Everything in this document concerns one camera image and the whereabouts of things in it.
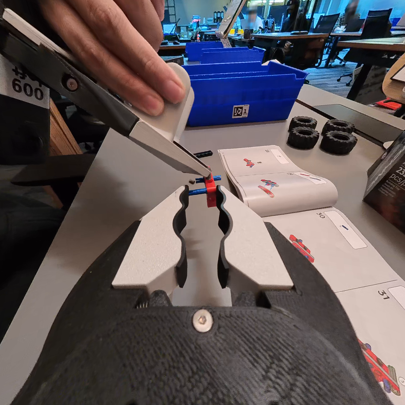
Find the person's left hand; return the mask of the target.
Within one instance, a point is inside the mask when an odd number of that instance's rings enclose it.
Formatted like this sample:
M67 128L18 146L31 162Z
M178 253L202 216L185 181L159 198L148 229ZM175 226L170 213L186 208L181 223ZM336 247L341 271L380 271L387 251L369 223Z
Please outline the person's left hand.
M126 102L157 116L185 97L180 78L159 57L164 0L39 1L44 18L75 58Z

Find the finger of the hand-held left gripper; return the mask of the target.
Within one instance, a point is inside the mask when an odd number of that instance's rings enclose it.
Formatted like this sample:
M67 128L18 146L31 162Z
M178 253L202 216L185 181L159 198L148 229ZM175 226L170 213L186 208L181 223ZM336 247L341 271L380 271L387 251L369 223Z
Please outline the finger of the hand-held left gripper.
M211 169L181 145L165 138L156 127L139 120L129 139L177 171L209 177Z

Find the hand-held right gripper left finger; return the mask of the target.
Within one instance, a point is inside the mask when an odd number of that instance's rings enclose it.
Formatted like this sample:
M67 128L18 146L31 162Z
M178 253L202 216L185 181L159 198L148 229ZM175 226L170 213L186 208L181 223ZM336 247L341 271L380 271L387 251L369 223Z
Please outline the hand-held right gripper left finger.
M172 294L187 279L185 241L189 187L183 185L143 216L112 282L115 289Z

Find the brown office table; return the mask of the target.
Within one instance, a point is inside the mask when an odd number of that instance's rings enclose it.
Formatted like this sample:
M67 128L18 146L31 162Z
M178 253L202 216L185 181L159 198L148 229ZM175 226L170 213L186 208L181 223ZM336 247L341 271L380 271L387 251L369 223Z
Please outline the brown office table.
M328 38L328 33L303 33L292 34L290 32L274 32L264 34L252 34L252 38L260 38L267 41L280 41L280 40L292 40L292 39L315 39L315 38Z
M352 41L340 41L337 47L369 49L377 51L391 51L396 53L405 52L404 37L369 38Z

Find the red and blue brick assembly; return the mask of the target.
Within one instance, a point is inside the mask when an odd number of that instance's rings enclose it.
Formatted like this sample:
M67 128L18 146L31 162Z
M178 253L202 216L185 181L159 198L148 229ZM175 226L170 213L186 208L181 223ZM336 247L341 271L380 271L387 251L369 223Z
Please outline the red and blue brick assembly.
M200 177L195 179L195 183L202 184L204 187L195 190L189 190L189 196L206 195L208 208L216 207L216 181L221 180L221 175L210 175L207 177Z

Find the black toy tire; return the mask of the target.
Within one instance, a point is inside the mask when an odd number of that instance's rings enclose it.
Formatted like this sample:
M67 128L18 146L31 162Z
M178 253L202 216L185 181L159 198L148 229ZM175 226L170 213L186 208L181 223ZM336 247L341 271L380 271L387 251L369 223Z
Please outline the black toy tire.
M355 130L355 126L352 123L349 123L344 120L331 119L325 123L325 125L322 128L321 134L326 135L327 133L329 133L331 131L338 131L338 132L352 134L352 132L354 130Z
M320 149L334 155L347 155L357 144L357 137L342 131L329 131L320 143Z
M296 127L289 131L287 144L295 149L309 150L315 147L319 137L315 129Z
M317 120L307 116L295 116L291 119L288 132L291 132L295 128L307 128L316 129Z

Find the large blue storage bin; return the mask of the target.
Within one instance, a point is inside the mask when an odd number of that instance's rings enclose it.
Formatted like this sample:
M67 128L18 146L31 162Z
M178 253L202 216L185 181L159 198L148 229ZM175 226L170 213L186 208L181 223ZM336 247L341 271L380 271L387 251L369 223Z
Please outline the large blue storage bin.
M308 75L278 62L183 67L195 95L191 127L286 120Z

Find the wooden chair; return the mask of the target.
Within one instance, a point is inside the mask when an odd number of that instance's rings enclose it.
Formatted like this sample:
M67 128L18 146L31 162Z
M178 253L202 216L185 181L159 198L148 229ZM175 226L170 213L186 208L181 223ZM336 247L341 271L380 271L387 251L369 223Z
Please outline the wooden chair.
M55 103L50 99L49 155L80 155L82 150L68 129Z

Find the tan curved chair back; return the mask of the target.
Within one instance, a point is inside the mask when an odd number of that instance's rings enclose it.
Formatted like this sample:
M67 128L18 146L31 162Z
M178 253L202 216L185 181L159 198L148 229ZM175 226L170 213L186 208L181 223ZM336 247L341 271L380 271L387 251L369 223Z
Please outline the tan curved chair back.
M383 84L383 93L401 104L405 103L405 55L403 54L389 69Z

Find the dark cardboard box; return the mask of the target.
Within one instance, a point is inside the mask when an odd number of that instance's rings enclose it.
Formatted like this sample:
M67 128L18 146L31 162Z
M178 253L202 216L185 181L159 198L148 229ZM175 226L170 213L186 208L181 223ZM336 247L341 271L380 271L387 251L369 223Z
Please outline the dark cardboard box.
M367 171L363 201L405 232L405 132Z

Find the black office chair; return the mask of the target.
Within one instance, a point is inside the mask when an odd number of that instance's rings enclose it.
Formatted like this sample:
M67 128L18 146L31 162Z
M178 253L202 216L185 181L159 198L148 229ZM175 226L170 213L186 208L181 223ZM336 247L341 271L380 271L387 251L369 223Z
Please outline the black office chair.
M392 9L388 9L379 12L376 16L367 16L359 39L365 40L389 37L391 28L389 15L391 11ZM352 45L344 45L343 48L349 48L344 60L346 62L355 62L357 64L356 67L361 67L347 95L347 98L350 100L355 100L372 67L391 68L394 64L395 54L389 51L354 48Z
M327 34L329 35L333 28L335 27L340 14L332 14L332 15L323 15L319 18L317 25L313 31L315 34ZM316 38L312 40L308 45L308 52L309 56L311 57L309 67L319 67L322 58L324 49L327 44L327 37L325 38Z

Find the open instruction booklet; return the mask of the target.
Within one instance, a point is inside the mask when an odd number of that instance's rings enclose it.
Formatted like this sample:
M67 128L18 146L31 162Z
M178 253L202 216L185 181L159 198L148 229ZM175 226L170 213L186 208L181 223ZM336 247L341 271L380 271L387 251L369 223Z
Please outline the open instruction booklet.
M393 404L404 404L404 280L334 208L335 185L301 170L276 145L218 153L243 203L271 222L328 282L380 387Z

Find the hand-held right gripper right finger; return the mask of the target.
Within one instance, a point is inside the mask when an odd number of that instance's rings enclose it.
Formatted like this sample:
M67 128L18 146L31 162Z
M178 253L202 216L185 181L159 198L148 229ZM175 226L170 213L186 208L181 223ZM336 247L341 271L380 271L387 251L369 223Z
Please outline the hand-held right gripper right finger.
M217 186L218 227L223 233L217 263L222 288L290 290L293 281L263 219L223 186Z

